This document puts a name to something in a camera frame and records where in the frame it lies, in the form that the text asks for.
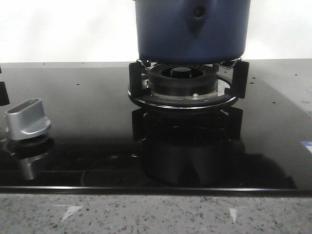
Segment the blue energy label sticker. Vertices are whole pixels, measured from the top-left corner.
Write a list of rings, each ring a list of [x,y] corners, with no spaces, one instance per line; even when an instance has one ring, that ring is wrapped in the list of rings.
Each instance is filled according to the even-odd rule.
[[[301,141],[300,142],[312,155],[312,142],[311,141]]]

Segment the black glass stove top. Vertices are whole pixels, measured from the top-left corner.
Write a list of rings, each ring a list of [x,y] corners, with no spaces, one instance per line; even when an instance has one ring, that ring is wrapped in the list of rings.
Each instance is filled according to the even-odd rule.
[[[127,62],[4,64],[0,191],[309,197],[312,118],[263,80],[292,64],[251,61],[246,97],[198,116],[134,105]],[[12,140],[5,111],[34,98],[51,128]]]

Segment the silver stove control knob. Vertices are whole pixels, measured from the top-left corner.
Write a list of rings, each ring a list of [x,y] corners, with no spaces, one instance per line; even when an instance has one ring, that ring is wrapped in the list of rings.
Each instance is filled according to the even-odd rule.
[[[12,140],[24,140],[41,136],[51,128],[40,98],[26,100],[5,111],[7,132]]]

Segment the blue cooking pot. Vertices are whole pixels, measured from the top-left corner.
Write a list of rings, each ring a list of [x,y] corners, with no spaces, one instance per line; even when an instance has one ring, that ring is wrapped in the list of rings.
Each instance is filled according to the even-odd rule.
[[[246,46],[249,0],[136,0],[140,59],[209,64],[233,60]]]

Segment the black pot support grate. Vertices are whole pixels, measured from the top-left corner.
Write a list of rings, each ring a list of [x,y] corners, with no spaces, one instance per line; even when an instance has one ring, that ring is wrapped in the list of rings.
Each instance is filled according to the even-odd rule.
[[[185,97],[170,96],[152,91],[148,71],[138,62],[133,62],[129,64],[128,95],[133,103],[145,108],[186,111],[222,108],[245,97],[248,72],[249,63],[244,61],[237,63],[231,70],[219,67],[216,70],[216,88],[212,92]]]

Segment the black left burner grate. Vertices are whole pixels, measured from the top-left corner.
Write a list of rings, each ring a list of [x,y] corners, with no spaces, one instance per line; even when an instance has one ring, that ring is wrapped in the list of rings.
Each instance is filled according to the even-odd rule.
[[[10,104],[10,100],[8,97],[6,85],[4,81],[0,82],[0,106],[5,106]]]

